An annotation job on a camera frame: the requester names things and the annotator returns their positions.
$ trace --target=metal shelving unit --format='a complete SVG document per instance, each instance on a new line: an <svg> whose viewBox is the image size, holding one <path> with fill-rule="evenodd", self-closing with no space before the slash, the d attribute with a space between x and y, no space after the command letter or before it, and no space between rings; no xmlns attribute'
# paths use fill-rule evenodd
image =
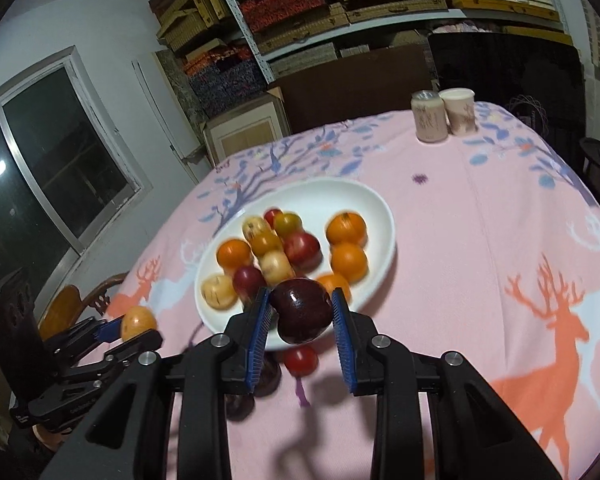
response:
<svg viewBox="0 0 600 480"><path fill-rule="evenodd" d="M359 32L360 30L367 30L370 28L384 27L385 25L395 25L396 23L428 22L430 20L461 20L463 18L467 18L471 20L503 20L508 22L522 22L567 32L564 28L563 23L552 22L551 20L544 20L542 18L528 16L526 14L515 14L513 12L504 12L500 10L478 9L434 10L427 12L416 12L413 14L386 16L384 18L367 20L366 22L351 23L346 27L334 28L333 30L328 30L327 32L305 38L302 41L283 46L267 54L261 54L260 50L258 49L258 45L255 42L251 29L244 21L244 16L242 15L242 11L238 6L237 1L226 0L226 2L234 15L235 21L240 27L240 31L242 32L244 39L247 41L249 48L253 52L253 56L256 62L258 63L260 70L262 70L262 74L267 83L275 81L273 72L271 71L271 68L269 66L269 61L273 59L286 56L287 54L291 54L296 50L301 50L302 48L307 47L309 45L327 40L332 40L333 38L338 38L346 34L351 34L353 32ZM558 12L560 12L561 19L564 20L564 17L562 16L562 7L560 6L560 1L554 0L554 4L557 6L556 9L558 10Z"/></svg>

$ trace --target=beverage can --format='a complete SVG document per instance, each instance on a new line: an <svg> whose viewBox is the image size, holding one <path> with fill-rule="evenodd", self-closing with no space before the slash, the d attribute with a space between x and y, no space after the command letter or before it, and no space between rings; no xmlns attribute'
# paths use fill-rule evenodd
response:
<svg viewBox="0 0 600 480"><path fill-rule="evenodd" d="M422 142L440 142L448 136L445 103L431 90L421 90L411 96L411 110L416 122L416 136Z"/></svg>

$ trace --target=silver screw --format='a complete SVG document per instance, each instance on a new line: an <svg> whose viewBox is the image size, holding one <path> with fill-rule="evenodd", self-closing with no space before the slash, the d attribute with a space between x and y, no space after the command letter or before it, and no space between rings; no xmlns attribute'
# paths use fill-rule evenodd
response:
<svg viewBox="0 0 600 480"><path fill-rule="evenodd" d="M211 338L211 344L216 348L222 348L223 346L227 346L231 339L227 334L216 334Z"/></svg>
<svg viewBox="0 0 600 480"><path fill-rule="evenodd" d="M445 361L451 366L459 366L464 362L464 359L458 352L447 352L445 354Z"/></svg>
<svg viewBox="0 0 600 480"><path fill-rule="evenodd" d="M155 352L142 352L138 357L138 362L142 366L148 366L155 363L157 358L158 356L155 354Z"/></svg>
<svg viewBox="0 0 600 480"><path fill-rule="evenodd" d="M387 335L378 334L371 338L371 344L376 348L387 348L391 344L391 338Z"/></svg>

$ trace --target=plate of fruit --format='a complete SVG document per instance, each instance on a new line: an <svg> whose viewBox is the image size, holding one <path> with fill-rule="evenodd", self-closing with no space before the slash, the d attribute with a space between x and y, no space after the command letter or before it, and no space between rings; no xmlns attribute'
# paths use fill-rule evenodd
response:
<svg viewBox="0 0 600 480"><path fill-rule="evenodd" d="M373 189L330 177L287 184L245 205L211 240L196 275L196 306L219 333L267 286L275 313L266 349L289 348L333 329L335 288L360 310L394 255L394 216Z"/></svg>

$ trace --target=cloth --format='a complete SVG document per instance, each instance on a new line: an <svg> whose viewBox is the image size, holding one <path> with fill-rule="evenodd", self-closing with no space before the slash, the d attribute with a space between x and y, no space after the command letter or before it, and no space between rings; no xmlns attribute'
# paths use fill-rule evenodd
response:
<svg viewBox="0 0 600 480"><path fill-rule="evenodd" d="M194 277L215 232L282 184L358 179L384 197L397 229L394 264L364 312L411 351L462 352L564 478L579 478L600 452L600 208L535 132L496 105L475 108L478 132L439 144L420 143L412 112L397 111L231 156L174 211L108 314L149 305L163 356L202 341ZM310 407L283 369L279 390L229 423L236 480L368 478L374 399L347 395L332 336L313 345ZM425 402L422 413L430 436ZM426 461L432 478L430 444Z"/></svg>

